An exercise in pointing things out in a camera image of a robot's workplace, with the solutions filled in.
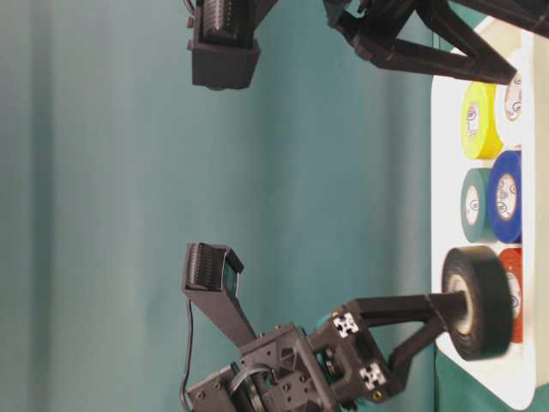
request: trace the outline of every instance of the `white tape roll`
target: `white tape roll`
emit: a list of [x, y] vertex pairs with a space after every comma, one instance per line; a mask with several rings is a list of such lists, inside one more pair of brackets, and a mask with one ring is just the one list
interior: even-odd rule
[[498, 85], [494, 107], [499, 138], [507, 149], [522, 145], [522, 136], [529, 127], [528, 118], [533, 110], [530, 70], [525, 53], [515, 51], [509, 57], [509, 63], [517, 69], [516, 76], [509, 85]]

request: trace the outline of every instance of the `green tape roll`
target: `green tape roll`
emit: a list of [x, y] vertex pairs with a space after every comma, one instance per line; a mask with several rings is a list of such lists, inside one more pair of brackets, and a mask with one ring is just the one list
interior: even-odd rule
[[462, 227], [471, 243], [493, 242], [496, 237], [488, 218], [488, 181], [490, 169], [471, 169], [462, 186]]

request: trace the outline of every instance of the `white label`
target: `white label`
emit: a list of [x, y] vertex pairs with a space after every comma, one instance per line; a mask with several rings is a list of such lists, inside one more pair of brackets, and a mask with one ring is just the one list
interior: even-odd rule
[[470, 185], [465, 196], [465, 217], [469, 225], [474, 225], [479, 218], [480, 199], [477, 188]]
[[376, 386], [383, 385], [387, 382], [385, 375], [383, 375], [381, 368], [376, 362], [372, 362], [368, 367], [360, 369], [359, 374], [368, 391], [373, 391], [376, 389]]
[[516, 197], [516, 182], [510, 174], [506, 173], [498, 182], [498, 193], [496, 194], [498, 212], [505, 221], [510, 220], [515, 214]]
[[522, 291], [521, 284], [512, 272], [507, 272], [507, 280], [509, 281], [509, 289], [511, 291], [511, 305], [513, 307], [513, 318], [518, 318], [522, 307]]
[[522, 112], [522, 77], [517, 73], [505, 92], [505, 114], [514, 122], [521, 117]]
[[354, 322], [354, 318], [351, 313], [345, 313], [343, 318], [335, 318], [334, 326], [340, 332], [340, 336], [342, 338], [346, 338], [347, 336], [359, 331], [359, 327]]
[[476, 138], [479, 132], [479, 122], [479, 107], [476, 103], [471, 103], [467, 110], [467, 136], [469, 139], [473, 140]]

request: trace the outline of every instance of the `blue tape roll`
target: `blue tape roll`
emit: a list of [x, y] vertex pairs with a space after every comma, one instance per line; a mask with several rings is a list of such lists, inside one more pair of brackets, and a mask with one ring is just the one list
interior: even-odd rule
[[488, 182], [488, 217], [496, 237], [504, 243], [522, 241], [522, 152], [503, 152]]

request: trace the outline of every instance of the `roll of tape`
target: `roll of tape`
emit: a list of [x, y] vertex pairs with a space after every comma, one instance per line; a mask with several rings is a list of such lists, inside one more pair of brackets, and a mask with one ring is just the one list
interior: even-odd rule
[[462, 103], [461, 135], [469, 159], [495, 159], [503, 144], [494, 120], [496, 86], [473, 82]]
[[514, 343], [522, 343], [522, 249], [505, 249], [499, 255], [509, 281], [511, 305], [513, 306]]
[[522, 152], [507, 150], [495, 161], [488, 182], [488, 216], [504, 243], [522, 240]]
[[509, 85], [497, 86], [494, 111], [499, 138], [506, 148], [516, 148], [522, 144], [528, 118], [524, 112], [530, 106], [530, 80], [527, 59], [521, 50], [511, 54], [509, 63], [516, 67], [517, 73]]
[[471, 169], [462, 186], [462, 227], [471, 243], [496, 239], [488, 218], [488, 180], [490, 169]]

